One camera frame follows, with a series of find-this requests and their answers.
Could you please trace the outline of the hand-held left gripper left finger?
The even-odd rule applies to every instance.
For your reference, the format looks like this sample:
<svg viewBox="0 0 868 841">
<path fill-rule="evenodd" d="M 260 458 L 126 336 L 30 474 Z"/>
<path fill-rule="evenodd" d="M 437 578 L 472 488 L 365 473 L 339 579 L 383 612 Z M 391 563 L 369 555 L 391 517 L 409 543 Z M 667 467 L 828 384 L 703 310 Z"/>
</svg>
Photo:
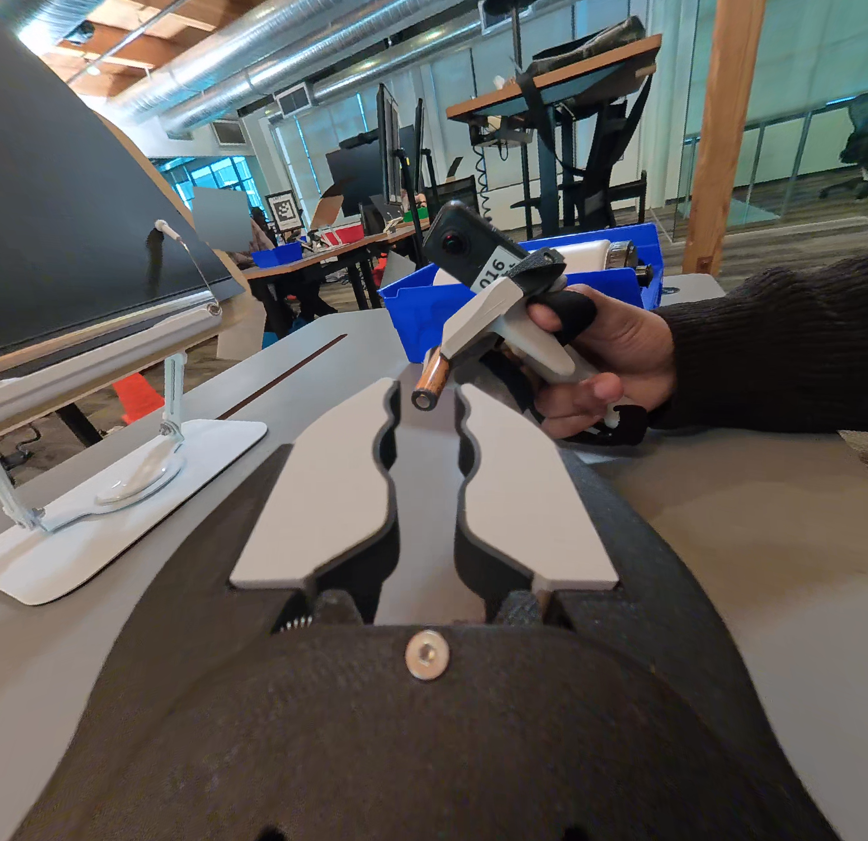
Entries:
<svg viewBox="0 0 868 841">
<path fill-rule="evenodd" d="M 396 525 L 397 380 L 381 378 L 311 423 L 288 457 L 229 581 L 303 588 Z"/>
</svg>

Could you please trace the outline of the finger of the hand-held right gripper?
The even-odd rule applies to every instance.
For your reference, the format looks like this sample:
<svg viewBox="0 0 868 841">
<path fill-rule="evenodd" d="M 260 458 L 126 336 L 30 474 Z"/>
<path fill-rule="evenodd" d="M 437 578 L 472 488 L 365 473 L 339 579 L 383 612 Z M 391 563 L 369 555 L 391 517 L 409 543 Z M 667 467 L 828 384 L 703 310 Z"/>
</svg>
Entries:
<svg viewBox="0 0 868 841">
<path fill-rule="evenodd" d="M 500 278 L 460 307 L 444 323 L 440 357 L 449 366 L 459 355 L 482 338 L 490 326 L 525 298 L 525 293 L 509 278 Z"/>
</svg>

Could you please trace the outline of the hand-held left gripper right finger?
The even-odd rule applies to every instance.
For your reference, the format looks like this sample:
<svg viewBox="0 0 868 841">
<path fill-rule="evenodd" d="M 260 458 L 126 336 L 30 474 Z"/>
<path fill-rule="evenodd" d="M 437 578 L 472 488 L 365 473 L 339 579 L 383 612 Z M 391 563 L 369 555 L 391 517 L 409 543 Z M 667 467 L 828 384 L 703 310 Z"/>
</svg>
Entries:
<svg viewBox="0 0 868 841">
<path fill-rule="evenodd" d="M 474 385 L 458 387 L 456 406 L 470 444 L 459 508 L 470 540 L 535 594 L 614 589 L 619 576 L 555 443 Z"/>
</svg>

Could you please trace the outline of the orange and black battery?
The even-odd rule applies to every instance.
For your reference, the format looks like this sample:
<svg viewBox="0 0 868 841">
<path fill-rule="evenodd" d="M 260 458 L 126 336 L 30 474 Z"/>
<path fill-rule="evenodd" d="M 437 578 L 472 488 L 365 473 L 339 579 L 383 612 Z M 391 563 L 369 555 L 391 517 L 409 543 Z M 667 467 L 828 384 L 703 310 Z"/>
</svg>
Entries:
<svg viewBox="0 0 868 841">
<path fill-rule="evenodd" d="M 418 382 L 410 396 L 412 405 L 421 412 L 433 411 L 447 386 L 450 377 L 450 360 L 440 347 L 428 351 Z"/>
</svg>

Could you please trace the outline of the person's right forearm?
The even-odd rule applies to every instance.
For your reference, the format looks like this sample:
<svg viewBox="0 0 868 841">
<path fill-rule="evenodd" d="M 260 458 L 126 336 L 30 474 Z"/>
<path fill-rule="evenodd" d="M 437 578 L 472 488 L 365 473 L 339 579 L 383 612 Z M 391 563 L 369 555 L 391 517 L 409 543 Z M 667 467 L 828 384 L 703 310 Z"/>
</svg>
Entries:
<svg viewBox="0 0 868 841">
<path fill-rule="evenodd" d="M 867 260 L 771 268 L 714 300 L 658 311 L 675 387 L 653 427 L 867 430 Z"/>
</svg>

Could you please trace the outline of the person's right hand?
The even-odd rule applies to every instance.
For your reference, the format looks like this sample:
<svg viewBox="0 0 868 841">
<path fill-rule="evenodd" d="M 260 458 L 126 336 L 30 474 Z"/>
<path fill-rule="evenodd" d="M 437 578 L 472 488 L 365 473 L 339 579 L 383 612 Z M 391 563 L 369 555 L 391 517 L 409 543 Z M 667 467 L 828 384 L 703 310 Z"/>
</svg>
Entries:
<svg viewBox="0 0 868 841">
<path fill-rule="evenodd" d="M 593 321 L 572 345 L 598 373 L 538 391 L 542 429 L 556 440 L 585 432 L 623 399 L 652 412 L 668 401 L 675 388 L 674 342 L 663 318 L 585 284 L 567 291 L 586 297 L 584 305 L 594 304 Z"/>
</svg>

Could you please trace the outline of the blue bin with marker tag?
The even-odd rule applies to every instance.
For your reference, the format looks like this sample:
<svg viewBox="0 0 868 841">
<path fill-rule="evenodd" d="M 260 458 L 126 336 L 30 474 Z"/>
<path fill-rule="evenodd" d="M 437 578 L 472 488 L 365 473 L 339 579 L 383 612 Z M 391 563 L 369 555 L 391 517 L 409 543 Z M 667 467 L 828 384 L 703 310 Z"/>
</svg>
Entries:
<svg viewBox="0 0 868 841">
<path fill-rule="evenodd" d="M 529 251 L 546 247 L 561 250 L 570 244 L 591 240 L 631 241 L 641 263 L 652 268 L 653 279 L 648 286 L 641 287 L 635 275 L 612 269 L 597 273 L 569 273 L 568 284 L 586 284 L 626 304 L 647 311 L 656 310 L 662 299 L 664 261 L 657 228 L 652 222 L 527 240 L 521 245 Z M 435 285 L 438 271 L 430 264 L 379 290 L 411 363 L 424 361 L 428 350 L 440 343 L 446 320 L 473 297 L 472 291 L 461 283 Z"/>
</svg>

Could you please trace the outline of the wooden work desk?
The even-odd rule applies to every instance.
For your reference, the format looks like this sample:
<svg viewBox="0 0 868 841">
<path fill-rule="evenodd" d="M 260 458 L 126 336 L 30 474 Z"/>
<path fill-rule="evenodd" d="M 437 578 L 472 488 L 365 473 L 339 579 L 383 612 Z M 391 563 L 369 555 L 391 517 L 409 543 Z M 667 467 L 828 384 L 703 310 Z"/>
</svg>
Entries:
<svg viewBox="0 0 868 841">
<path fill-rule="evenodd" d="M 265 269 L 249 268 L 241 272 L 241 283 L 252 288 L 259 281 L 271 283 L 279 276 L 310 268 L 317 269 L 320 274 L 325 274 L 328 266 L 337 271 L 346 269 L 359 310 L 379 309 L 382 302 L 373 281 L 373 257 L 403 240 L 415 240 L 418 237 L 417 230 L 411 224 L 401 222 L 393 231 L 364 236 L 360 240 L 310 254 L 294 263 Z"/>
</svg>

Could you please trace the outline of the white tablet stand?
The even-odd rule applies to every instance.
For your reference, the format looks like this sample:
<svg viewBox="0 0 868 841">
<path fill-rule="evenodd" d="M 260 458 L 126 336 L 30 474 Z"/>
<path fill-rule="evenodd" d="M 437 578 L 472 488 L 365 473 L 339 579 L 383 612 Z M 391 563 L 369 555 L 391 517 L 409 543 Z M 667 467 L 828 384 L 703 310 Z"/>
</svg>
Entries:
<svg viewBox="0 0 868 841">
<path fill-rule="evenodd" d="M 182 347 L 222 322 L 208 291 L 72 333 L 87 348 L 2 380 L 2 429 L 32 418 L 42 404 L 72 395 L 126 366 L 164 359 L 165 406 L 159 432 L 114 464 L 42 508 L 24 503 L 6 476 L 2 507 L 13 522 L 1 538 L 1 588 L 28 606 L 64 597 L 110 565 L 158 522 L 244 455 L 266 434 L 251 421 L 182 418 Z"/>
</svg>

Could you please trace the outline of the black monitor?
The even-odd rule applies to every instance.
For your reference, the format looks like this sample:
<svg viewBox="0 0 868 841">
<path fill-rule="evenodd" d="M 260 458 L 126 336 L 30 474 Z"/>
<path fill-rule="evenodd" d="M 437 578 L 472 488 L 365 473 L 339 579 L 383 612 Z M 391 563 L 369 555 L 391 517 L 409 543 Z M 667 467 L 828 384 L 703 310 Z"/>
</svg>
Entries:
<svg viewBox="0 0 868 841">
<path fill-rule="evenodd" d="M 406 186 L 392 148 L 406 154 L 410 178 L 416 178 L 416 124 L 405 124 L 409 113 L 400 109 L 387 85 L 379 84 L 373 97 L 373 129 L 341 141 L 335 151 L 326 154 L 332 188 L 343 198 L 341 213 L 345 217 L 360 216 L 362 206 L 377 202 L 385 209 L 404 208 Z"/>
</svg>

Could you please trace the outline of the wooden top desk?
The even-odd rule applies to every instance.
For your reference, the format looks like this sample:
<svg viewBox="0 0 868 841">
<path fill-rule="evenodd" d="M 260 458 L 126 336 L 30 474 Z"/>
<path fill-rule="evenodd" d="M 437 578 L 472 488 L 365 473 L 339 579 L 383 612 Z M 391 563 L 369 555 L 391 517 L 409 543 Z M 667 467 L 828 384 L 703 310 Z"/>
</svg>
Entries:
<svg viewBox="0 0 868 841">
<path fill-rule="evenodd" d="M 465 123 L 471 136 L 500 118 L 507 129 L 533 131 L 539 192 L 525 190 L 515 204 L 537 211 L 541 234 L 613 227 L 613 203 L 638 198 L 646 182 L 612 186 L 615 164 L 631 142 L 650 94 L 662 34 L 646 36 L 561 65 L 519 74 L 499 91 L 454 104 L 446 116 Z"/>
</svg>

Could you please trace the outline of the marker sign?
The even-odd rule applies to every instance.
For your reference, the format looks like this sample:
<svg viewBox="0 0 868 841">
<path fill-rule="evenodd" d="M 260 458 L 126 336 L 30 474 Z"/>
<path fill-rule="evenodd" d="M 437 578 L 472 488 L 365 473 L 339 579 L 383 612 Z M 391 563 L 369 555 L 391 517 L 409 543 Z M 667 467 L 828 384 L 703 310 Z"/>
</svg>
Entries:
<svg viewBox="0 0 868 841">
<path fill-rule="evenodd" d="M 292 189 L 268 194 L 265 197 L 274 227 L 280 233 L 298 231 L 305 223 L 298 199 Z"/>
</svg>

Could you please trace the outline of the black bag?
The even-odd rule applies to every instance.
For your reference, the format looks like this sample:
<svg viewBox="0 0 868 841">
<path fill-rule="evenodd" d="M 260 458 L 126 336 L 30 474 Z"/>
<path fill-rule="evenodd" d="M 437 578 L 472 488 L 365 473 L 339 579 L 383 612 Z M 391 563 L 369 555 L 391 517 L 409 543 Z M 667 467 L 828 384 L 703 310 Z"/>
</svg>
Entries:
<svg viewBox="0 0 868 841">
<path fill-rule="evenodd" d="M 646 28 L 635 15 L 612 24 L 598 32 L 566 44 L 551 47 L 534 55 L 531 65 L 534 74 L 545 73 L 561 66 L 568 66 L 598 56 L 615 48 L 644 39 Z"/>
</svg>

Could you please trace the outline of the silver ventilation ducts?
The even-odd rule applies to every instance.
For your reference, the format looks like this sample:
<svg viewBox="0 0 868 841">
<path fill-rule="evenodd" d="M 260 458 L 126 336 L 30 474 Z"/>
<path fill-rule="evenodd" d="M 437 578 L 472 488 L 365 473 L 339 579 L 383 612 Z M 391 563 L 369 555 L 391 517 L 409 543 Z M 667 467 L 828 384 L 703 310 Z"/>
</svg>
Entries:
<svg viewBox="0 0 868 841">
<path fill-rule="evenodd" d="M 128 127 L 158 118 L 171 138 L 413 25 L 477 0 L 265 0 L 108 99 Z M 2 0 L 2 28 L 37 56 L 103 0 Z"/>
</svg>

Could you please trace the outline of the wooden support post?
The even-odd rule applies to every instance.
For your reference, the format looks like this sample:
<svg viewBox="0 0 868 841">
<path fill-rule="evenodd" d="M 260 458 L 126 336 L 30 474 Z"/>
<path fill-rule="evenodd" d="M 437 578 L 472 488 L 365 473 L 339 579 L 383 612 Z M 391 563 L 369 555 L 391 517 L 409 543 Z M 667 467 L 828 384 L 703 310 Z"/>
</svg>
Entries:
<svg viewBox="0 0 868 841">
<path fill-rule="evenodd" d="M 681 271 L 716 275 L 767 0 L 717 0 Z"/>
</svg>

